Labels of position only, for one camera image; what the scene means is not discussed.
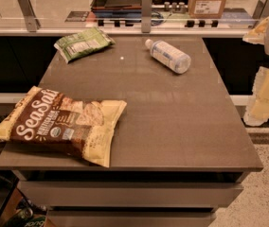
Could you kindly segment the grey drawer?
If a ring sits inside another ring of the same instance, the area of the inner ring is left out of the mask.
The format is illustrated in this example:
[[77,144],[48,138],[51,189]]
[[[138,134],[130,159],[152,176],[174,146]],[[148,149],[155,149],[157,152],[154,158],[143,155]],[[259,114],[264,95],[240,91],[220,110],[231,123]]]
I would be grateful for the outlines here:
[[239,183],[30,182],[19,189],[34,203],[68,207],[226,207]]
[[216,218],[203,212],[49,211],[57,227],[208,227]]

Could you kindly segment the middle metal glass bracket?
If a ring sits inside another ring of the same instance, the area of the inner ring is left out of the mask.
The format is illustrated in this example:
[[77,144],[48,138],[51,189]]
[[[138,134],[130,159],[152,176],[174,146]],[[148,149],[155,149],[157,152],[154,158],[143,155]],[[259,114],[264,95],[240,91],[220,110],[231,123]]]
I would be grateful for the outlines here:
[[141,0],[141,32],[150,33],[152,29],[152,0]]

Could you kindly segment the cardboard box with label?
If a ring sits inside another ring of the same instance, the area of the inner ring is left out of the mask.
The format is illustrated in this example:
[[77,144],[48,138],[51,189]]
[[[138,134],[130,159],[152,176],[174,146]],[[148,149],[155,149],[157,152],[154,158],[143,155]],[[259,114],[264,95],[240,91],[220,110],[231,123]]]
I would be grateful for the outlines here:
[[226,0],[188,0],[191,18],[215,18],[222,16]]

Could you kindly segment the green package under table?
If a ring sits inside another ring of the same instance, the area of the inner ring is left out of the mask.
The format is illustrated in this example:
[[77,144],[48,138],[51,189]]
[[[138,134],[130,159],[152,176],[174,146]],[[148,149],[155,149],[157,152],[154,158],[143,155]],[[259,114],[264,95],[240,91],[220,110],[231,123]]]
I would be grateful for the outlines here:
[[2,227],[45,227],[45,213],[35,213],[31,208],[18,210]]

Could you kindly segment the lower grey drawer front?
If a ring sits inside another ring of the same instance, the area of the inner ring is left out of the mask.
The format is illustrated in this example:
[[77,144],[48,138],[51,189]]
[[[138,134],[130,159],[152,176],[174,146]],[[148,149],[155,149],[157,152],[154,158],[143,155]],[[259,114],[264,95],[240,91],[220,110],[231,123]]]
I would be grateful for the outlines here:
[[203,212],[49,211],[57,227],[208,227],[216,218]]

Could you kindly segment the upper grey drawer front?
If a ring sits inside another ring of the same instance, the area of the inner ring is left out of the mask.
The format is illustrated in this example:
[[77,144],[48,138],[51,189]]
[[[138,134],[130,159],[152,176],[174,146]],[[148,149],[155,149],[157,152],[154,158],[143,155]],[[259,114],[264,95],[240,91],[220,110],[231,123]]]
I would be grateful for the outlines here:
[[19,189],[34,203],[68,207],[226,207],[239,183],[30,182]]

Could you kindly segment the brown sea salt chip bag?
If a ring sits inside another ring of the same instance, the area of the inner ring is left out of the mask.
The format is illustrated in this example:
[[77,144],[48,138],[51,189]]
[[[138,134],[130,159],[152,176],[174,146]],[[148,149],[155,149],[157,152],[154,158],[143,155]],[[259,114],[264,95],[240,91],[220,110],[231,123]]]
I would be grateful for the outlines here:
[[77,101],[34,86],[0,123],[0,140],[47,144],[107,167],[115,126],[126,106],[123,100]]

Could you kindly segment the left metal glass bracket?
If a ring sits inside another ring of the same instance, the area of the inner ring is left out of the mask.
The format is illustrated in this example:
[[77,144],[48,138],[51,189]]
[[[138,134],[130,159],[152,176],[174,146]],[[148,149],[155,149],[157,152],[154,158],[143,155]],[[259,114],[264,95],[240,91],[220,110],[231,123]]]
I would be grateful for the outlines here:
[[22,11],[26,28],[28,32],[36,32],[40,28],[40,22],[37,19],[30,0],[17,0]]

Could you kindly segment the green chip bag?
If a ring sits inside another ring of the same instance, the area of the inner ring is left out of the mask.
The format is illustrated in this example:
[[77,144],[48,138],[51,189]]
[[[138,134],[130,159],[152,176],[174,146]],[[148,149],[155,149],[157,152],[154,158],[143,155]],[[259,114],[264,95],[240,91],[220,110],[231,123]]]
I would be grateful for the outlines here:
[[54,43],[66,63],[98,52],[116,42],[98,27],[61,37]]

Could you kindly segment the clear plastic water bottle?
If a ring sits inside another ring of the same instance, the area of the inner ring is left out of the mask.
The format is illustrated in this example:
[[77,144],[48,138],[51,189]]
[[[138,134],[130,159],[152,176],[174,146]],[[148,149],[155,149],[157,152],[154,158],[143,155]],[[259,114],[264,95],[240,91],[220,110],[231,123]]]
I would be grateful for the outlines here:
[[152,57],[167,66],[174,73],[184,74],[188,71],[191,65],[191,57],[188,54],[162,40],[154,42],[151,39],[147,39],[145,45],[150,50]]

